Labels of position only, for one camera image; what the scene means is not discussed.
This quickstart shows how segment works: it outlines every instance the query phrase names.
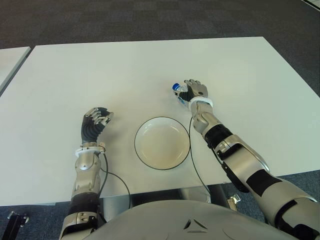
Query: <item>robot forearm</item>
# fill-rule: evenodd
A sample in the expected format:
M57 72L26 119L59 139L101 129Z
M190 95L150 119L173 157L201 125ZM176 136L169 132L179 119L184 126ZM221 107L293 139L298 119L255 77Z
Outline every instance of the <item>robot forearm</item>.
M190 101L189 107L195 130L202 134L238 190L253 194L269 223L297 238L316 239L320 232L317 201L292 183L271 175L263 158L213 115L209 102Z
M60 239L83 239L98 227L101 188L99 154L105 153L105 145L104 143L97 145L97 138L112 116L113 113L108 112L106 108L95 107L83 117L82 146L75 152L76 179Z

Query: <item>robotic hand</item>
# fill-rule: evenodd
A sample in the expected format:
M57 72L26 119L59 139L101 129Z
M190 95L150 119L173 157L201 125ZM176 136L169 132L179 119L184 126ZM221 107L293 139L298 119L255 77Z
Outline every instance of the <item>robotic hand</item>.
M186 92L174 91L175 95L179 96L184 101L190 102L190 100L195 97L208 97L207 87L201 84L201 82L190 79L185 80L184 83L187 86Z
M82 120L81 138L82 144L96 143L99 134L104 130L107 123L113 117L113 112L108 112L106 108L94 107L89 110Z
M193 126L241 192L252 193L268 222L303 240L319 239L320 205L292 183L270 174L263 158L213 114L208 91L199 81L185 80L187 92L174 91L189 102Z

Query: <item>black cable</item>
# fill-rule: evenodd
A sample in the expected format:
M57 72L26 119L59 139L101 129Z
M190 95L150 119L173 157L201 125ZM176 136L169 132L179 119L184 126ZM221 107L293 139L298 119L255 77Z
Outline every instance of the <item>black cable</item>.
M105 219L105 217L102 215L102 213L99 211L98 212L100 218L102 219L102 221L106 224L107 223L107 220Z
M119 177L118 175L116 175L116 174L114 174L112 172L106 172L102 168L101 168L101 171L103 171L105 173L108 173L110 175L113 175L113 176L117 177L118 179L120 179L123 182L123 184L124 184L124 186L125 186L125 188L126 188L126 190L128 192L128 196L129 196L129 207L128 207L128 209L130 209L131 208L131 194L130 194L129 188L128 188L127 184L125 183L125 181L123 181L123 179L121 177Z
M101 193L102 193L102 190L103 190L104 187L105 187L105 184L106 184L106 181L107 181L107 177L108 177L108 161L107 161L107 156L106 156L105 153L103 153L103 156L104 156L104 160L105 160L106 171L104 171L104 172L105 172L105 177L104 177L104 181L103 181L103 184L102 184L102 186L101 186L101 189L100 189L100 191L99 191L99 193L98 193L98 198L100 198L100 195L101 195Z
M192 156L192 148L191 148L191 121L192 121L192 117L190 119L190 124L189 124L189 145L190 145L190 154L191 154L191 160L192 160L192 164L193 164L193 167L194 167L194 170L196 172L196 174L198 175L198 178L200 179L202 185L204 186L205 190L207 190L207 192L209 193L209 196L211 197L211 194L210 194L210 190L208 189L208 187L205 185L204 181L202 181L198 171L197 171L197 168L196 168L196 165L195 165L195 162L194 162L194 158Z

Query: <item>plastic bottle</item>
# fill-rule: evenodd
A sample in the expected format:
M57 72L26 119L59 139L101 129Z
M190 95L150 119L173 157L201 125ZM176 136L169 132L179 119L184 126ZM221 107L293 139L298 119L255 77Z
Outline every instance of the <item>plastic bottle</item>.
M187 92L188 91L188 88L186 85L184 86L181 86L179 83L175 83L173 86L172 86L172 89L174 91L177 91L177 92Z
M173 86L172 86L172 89L175 91L175 92L179 92L179 93L182 93L182 92L187 92L188 91L188 88L186 85L184 86L181 86L179 83L175 83ZM187 101L184 101L180 96L179 96L179 93L176 94L178 100L180 103L182 103L185 107L188 107L188 102Z

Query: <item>white bowl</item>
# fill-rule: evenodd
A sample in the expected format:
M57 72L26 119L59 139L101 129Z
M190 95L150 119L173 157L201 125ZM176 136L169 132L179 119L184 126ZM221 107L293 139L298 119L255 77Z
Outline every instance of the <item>white bowl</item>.
M167 170L181 164L190 149L187 130L169 117L155 117L146 121L136 132L135 152L147 166Z

